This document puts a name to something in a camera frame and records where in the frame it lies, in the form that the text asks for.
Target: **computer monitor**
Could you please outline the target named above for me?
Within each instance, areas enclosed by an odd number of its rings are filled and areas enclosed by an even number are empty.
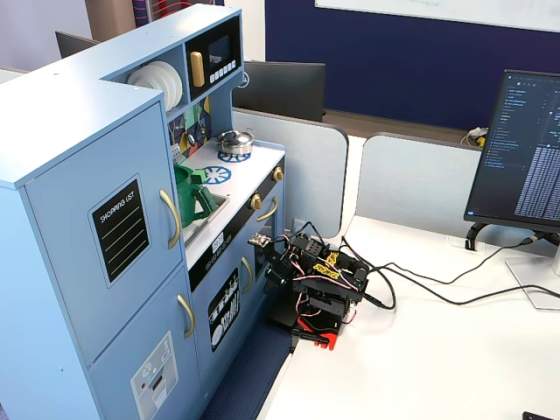
[[[323,121],[324,63],[246,61],[250,82],[234,89],[234,107]]]
[[[99,41],[76,37],[69,33],[56,31],[54,34],[56,35],[56,42],[59,44],[60,57],[63,59],[99,44]]]
[[[506,71],[465,220],[560,232],[560,74]],[[520,285],[560,292],[560,253],[509,258]],[[560,300],[525,290],[537,309]]]

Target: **light blue toy kitchen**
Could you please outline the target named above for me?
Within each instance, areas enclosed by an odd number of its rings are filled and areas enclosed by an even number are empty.
[[[241,11],[196,5],[0,86],[10,420],[206,407],[265,298],[248,239],[284,231],[284,150],[255,141],[236,156],[215,141],[232,129],[242,57]],[[162,61],[171,97],[127,84]],[[205,169],[218,208],[182,227],[168,124],[205,98],[212,139],[182,165]]]

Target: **gray partition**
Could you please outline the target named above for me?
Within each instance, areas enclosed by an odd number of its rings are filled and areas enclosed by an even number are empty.
[[[348,136],[332,125],[234,109],[234,128],[286,148],[287,228],[295,219],[312,221],[325,238],[340,230]]]
[[[465,237],[472,225],[463,220],[480,159],[480,149],[417,137],[380,133],[364,144],[356,215]],[[529,231],[491,226],[483,242],[506,246]],[[553,256],[544,241],[531,252]]]

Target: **yellow microwave handle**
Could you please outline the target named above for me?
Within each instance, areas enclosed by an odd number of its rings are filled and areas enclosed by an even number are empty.
[[[204,64],[202,64],[202,54],[191,52],[192,84],[196,88],[204,86]]]

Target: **white wall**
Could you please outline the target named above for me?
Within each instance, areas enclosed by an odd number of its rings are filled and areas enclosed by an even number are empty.
[[[60,60],[55,31],[91,38],[84,0],[0,0],[0,67],[35,70]]]
[[[243,9],[245,60],[265,61],[264,0],[224,0],[224,4]]]

